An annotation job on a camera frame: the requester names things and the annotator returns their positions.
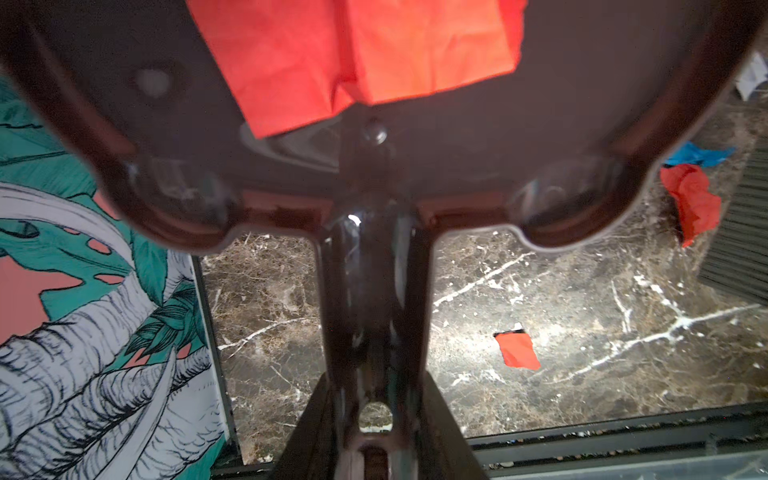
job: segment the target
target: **red cloth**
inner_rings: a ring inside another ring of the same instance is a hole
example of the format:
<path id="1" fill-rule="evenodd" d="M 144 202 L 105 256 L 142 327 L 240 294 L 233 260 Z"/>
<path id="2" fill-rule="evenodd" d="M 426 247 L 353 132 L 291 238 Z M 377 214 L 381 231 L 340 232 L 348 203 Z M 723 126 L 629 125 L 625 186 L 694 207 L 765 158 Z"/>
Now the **red cloth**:
<path id="1" fill-rule="evenodd" d="M 677 205 L 683 247 L 690 247 L 696 235 L 712 230 L 720 222 L 720 197 L 707 191 L 710 179 L 697 165 L 662 168 L 660 176 Z"/>
<path id="2" fill-rule="evenodd" d="M 514 71 L 527 0 L 187 0 L 257 137 Z"/>
<path id="3" fill-rule="evenodd" d="M 496 341 L 502 349 L 506 366 L 530 370 L 541 368 L 536 352 L 533 351 L 533 342 L 527 333 L 499 333 L 496 335 Z"/>

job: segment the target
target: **white paper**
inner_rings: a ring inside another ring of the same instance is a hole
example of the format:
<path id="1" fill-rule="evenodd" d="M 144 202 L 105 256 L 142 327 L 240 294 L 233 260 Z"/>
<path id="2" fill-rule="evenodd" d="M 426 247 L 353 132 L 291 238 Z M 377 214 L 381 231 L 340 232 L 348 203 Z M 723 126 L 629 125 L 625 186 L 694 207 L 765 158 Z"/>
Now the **white paper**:
<path id="1" fill-rule="evenodd" d="M 750 62 L 744 65 L 739 77 L 736 79 L 736 89 L 744 101 L 749 100 L 757 85 L 768 80 L 768 67 L 763 56 L 758 52 L 752 53 Z"/>

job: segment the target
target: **red paper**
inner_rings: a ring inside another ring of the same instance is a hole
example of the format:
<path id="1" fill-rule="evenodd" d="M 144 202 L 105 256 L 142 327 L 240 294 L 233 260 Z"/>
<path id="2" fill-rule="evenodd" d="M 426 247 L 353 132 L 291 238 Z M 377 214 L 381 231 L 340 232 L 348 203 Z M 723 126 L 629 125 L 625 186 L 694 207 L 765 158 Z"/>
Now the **red paper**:
<path id="1" fill-rule="evenodd" d="M 533 351 L 533 342 L 527 333 L 499 333 L 498 346 L 502 349 L 504 364 L 516 369 L 538 370 L 541 364 Z"/>
<path id="2" fill-rule="evenodd" d="M 187 0 L 253 134 L 514 71 L 527 0 Z"/>
<path id="3" fill-rule="evenodd" d="M 720 222 L 720 197 L 707 191 L 710 180 L 697 165 L 662 168 L 660 176 L 677 205 L 683 247 L 689 247 L 696 235 L 712 230 Z"/>

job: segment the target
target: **brown marble surface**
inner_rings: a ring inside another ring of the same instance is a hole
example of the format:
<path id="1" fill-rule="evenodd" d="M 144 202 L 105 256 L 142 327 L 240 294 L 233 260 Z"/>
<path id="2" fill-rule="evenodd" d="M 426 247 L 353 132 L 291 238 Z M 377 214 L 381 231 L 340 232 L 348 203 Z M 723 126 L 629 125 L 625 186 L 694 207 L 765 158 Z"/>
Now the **brown marble surface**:
<path id="1" fill-rule="evenodd" d="M 725 202 L 768 135 L 766 108 L 768 87 L 747 103 L 732 94 L 694 139 L 737 147 L 707 169 Z M 502 228 L 444 239 L 428 370 L 464 434 L 768 399 L 768 310 L 697 282 L 710 238 L 680 248 L 656 182 L 622 225 L 567 253 L 531 252 Z M 275 458 L 324 370 L 312 250 L 252 234 L 204 269 L 243 459 Z M 493 333 L 516 322 L 537 372 L 502 361 Z"/>

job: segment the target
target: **black rubber mat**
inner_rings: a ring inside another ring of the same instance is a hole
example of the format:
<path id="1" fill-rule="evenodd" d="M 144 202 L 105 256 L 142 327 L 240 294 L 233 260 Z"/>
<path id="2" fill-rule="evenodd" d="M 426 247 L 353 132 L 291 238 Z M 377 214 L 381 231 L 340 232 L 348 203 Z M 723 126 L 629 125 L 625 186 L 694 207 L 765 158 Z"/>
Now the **black rubber mat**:
<path id="1" fill-rule="evenodd" d="M 699 281 L 768 304 L 768 143 L 755 150 L 699 271 Z"/>

